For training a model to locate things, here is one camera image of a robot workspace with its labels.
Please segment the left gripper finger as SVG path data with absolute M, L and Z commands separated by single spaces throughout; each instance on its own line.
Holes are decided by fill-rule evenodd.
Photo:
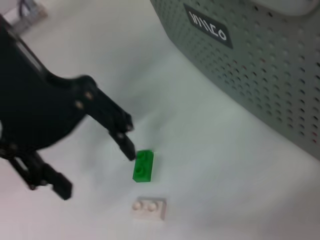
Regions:
M 136 149 L 127 133 L 134 129 L 132 117 L 98 87 L 84 91 L 86 113 L 101 124 L 129 161 L 136 159 Z
M 51 189 L 63 200 L 72 197 L 73 184 L 36 152 L 13 152 L 6 159 L 30 190 L 51 185 Z

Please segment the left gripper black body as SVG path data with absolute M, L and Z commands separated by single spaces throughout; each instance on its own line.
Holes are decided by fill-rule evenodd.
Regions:
M 97 92 L 88 75 L 51 73 L 12 26 L 0 18 L 0 148 L 33 152 L 68 134 L 86 115 L 86 93 Z

